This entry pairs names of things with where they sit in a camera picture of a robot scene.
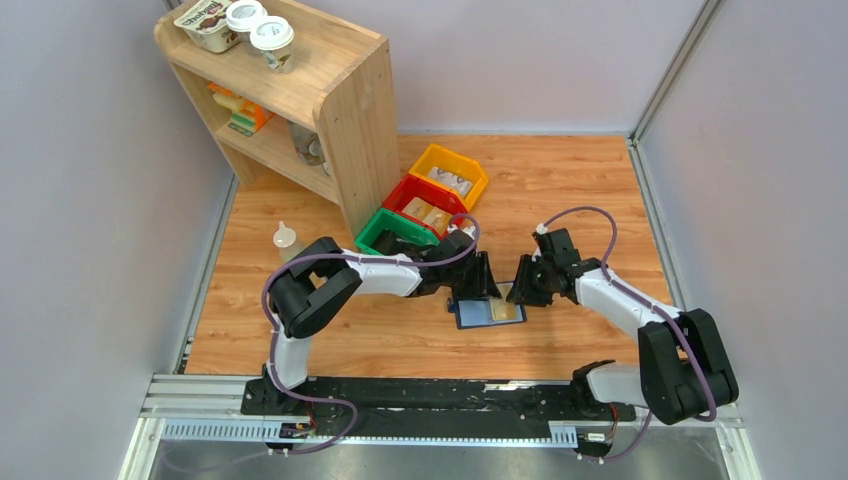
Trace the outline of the yellow VIP card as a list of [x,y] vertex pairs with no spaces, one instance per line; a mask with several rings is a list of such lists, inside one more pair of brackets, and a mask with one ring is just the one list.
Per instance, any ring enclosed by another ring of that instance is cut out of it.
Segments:
[[450,225],[452,214],[438,207],[433,207],[422,222],[431,227],[437,235],[443,235]]
[[521,321],[521,310],[518,305],[507,301],[511,283],[499,283],[499,297],[489,299],[491,320],[495,324],[516,323]]

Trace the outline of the navy blue card holder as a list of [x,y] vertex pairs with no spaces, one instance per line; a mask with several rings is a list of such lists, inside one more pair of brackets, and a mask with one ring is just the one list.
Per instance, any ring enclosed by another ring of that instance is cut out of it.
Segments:
[[516,304],[521,310],[520,322],[506,324],[493,323],[490,315],[489,299],[461,300],[456,295],[452,295],[447,303],[447,311],[455,316],[457,328],[460,330],[520,324],[527,321],[524,306]]

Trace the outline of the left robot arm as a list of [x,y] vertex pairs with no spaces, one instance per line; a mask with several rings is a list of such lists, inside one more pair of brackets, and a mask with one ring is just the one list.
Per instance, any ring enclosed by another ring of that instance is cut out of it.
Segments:
[[285,415],[302,408],[312,338],[355,296],[417,298],[448,287],[461,301],[501,297],[488,255],[477,243],[474,235],[454,230],[436,245],[396,240],[381,255],[355,253],[321,237],[285,263],[261,293],[272,326],[266,363],[270,405]]

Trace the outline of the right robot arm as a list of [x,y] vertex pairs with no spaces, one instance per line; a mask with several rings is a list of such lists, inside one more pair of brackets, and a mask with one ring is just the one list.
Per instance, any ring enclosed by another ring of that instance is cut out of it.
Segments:
[[547,307],[554,296],[594,311],[631,337],[636,365],[602,360],[573,373],[573,410],[592,419],[610,403],[648,409],[666,425],[712,420],[735,402],[739,385],[714,318],[661,303],[621,279],[602,260],[582,258],[567,230],[534,233],[534,254],[521,257],[507,296],[511,303]]

